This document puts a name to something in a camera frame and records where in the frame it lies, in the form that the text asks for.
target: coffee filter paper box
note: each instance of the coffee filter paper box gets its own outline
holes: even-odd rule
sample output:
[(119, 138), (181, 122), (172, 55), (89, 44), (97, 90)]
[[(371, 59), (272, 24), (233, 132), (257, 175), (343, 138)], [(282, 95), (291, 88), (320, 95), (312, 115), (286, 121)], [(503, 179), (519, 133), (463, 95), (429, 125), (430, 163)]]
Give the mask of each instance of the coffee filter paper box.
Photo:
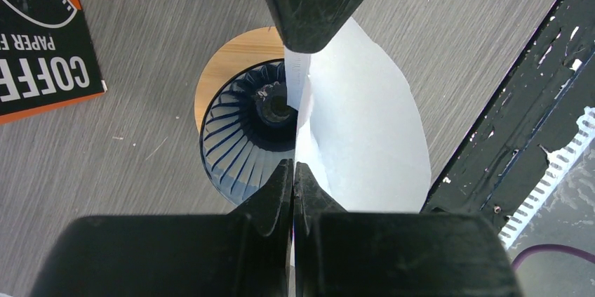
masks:
[(0, 1), (0, 124), (105, 91), (79, 0)]

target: gray wood-grain table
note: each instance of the gray wood-grain table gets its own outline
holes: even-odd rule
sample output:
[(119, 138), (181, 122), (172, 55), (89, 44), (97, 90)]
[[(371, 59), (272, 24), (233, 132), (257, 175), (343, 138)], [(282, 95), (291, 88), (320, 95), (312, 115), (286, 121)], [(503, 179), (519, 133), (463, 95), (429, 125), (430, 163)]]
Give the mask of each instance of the gray wood-grain table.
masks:
[[(554, 1), (359, 7), (356, 19), (410, 82), (434, 176)], [(265, 1), (81, 2), (107, 94), (0, 126), (0, 292), (12, 296), (27, 294), (52, 243), (78, 216), (232, 208), (202, 169), (194, 90), (223, 43), (273, 25)]]

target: purple cable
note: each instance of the purple cable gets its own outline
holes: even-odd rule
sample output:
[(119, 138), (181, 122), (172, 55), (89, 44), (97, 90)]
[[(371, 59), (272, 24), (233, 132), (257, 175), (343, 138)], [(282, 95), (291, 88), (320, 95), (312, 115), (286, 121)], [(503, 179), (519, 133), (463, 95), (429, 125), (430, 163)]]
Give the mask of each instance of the purple cable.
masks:
[(542, 253), (545, 251), (567, 253), (569, 255), (582, 258), (583, 260), (588, 260), (589, 262), (595, 264), (595, 254), (588, 253), (584, 250), (576, 249), (571, 246), (563, 246), (561, 244), (538, 244), (536, 246), (530, 246), (527, 249), (521, 251), (512, 261), (512, 269), (516, 271), (521, 266), (521, 263), (525, 260), (525, 258), (533, 255), (534, 253)]

